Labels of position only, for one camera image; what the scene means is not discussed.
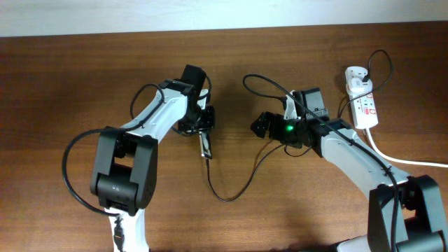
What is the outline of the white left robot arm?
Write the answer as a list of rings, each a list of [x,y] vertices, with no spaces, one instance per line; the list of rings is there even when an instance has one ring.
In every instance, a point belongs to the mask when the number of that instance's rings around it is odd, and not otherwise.
[[[201,154],[210,159],[209,130],[214,109],[208,76],[166,80],[154,100],[120,128],[99,135],[90,191],[108,215],[114,251],[149,251],[145,209],[157,183],[158,146],[177,126],[184,135],[199,135]]]

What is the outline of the black Galaxy flip phone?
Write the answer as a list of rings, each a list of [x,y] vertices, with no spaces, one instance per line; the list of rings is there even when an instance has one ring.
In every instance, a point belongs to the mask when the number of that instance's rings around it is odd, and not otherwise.
[[[212,159],[211,152],[211,140],[208,132],[201,132],[199,135],[199,141],[201,144],[201,154],[203,158]]]

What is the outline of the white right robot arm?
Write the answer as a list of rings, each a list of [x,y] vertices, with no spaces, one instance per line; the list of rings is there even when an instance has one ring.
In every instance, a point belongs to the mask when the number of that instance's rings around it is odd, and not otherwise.
[[[333,244],[331,251],[446,251],[447,221],[438,184],[388,163],[340,118],[331,120],[318,88],[292,91],[284,114],[263,112],[257,137],[313,150],[344,172],[369,202],[367,234]]]

